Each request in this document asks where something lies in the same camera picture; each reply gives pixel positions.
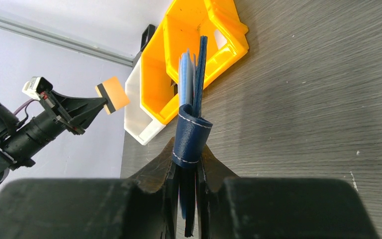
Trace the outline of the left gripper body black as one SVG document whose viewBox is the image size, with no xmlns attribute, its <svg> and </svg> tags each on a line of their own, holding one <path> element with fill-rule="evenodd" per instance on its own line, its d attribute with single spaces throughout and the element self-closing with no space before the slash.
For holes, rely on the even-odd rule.
<svg viewBox="0 0 382 239">
<path fill-rule="evenodd" d="M 32 157 L 63 131 L 76 133 L 74 118 L 75 105 L 67 101 L 22 120 L 0 103 L 0 184 L 10 170 L 32 167 Z"/>
</svg>

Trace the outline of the blue leather card holder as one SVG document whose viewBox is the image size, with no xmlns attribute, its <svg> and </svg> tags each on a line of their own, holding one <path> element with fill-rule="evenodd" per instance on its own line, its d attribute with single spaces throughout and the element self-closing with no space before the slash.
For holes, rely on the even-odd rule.
<svg viewBox="0 0 382 239">
<path fill-rule="evenodd" d="M 201 116 L 207 43 L 207 36 L 202 36 L 198 55 L 187 51 L 179 62 L 179 111 L 172 160 L 180 167 L 179 201 L 187 238 L 194 230 L 196 167 L 212 129 L 212 123 Z"/>
</svg>

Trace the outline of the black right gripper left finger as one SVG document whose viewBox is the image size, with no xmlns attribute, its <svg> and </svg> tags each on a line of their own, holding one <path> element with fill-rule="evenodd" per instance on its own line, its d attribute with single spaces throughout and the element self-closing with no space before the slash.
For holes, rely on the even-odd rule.
<svg viewBox="0 0 382 239">
<path fill-rule="evenodd" d="M 0 192 L 0 239 L 173 239 L 174 142 L 124 179 L 20 179 Z"/>
</svg>

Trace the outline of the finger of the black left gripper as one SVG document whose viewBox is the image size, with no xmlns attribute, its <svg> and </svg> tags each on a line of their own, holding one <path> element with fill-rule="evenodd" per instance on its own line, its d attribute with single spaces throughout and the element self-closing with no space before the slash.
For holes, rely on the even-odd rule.
<svg viewBox="0 0 382 239">
<path fill-rule="evenodd" d="M 54 90 L 50 91 L 47 99 L 55 120 L 74 135 L 84 134 L 107 103 L 107 99 L 102 97 L 68 97 Z"/>
</svg>

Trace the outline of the gold card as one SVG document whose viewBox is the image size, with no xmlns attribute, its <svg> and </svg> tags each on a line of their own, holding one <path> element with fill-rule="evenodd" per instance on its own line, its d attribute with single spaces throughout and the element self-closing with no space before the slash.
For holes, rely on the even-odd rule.
<svg viewBox="0 0 382 239">
<path fill-rule="evenodd" d="M 106 99 L 104 109 L 108 115 L 130 103 L 130 99 L 117 77 L 112 77 L 98 84 L 95 86 L 95 90 L 101 98 Z"/>
</svg>

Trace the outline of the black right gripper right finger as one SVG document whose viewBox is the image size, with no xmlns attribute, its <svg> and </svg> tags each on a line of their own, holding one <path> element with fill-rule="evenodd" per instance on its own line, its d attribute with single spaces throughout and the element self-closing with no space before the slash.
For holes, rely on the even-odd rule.
<svg viewBox="0 0 382 239">
<path fill-rule="evenodd" d="M 208 147 L 197 165 L 202 239 L 377 239 L 358 193 L 331 178 L 239 177 Z"/>
</svg>

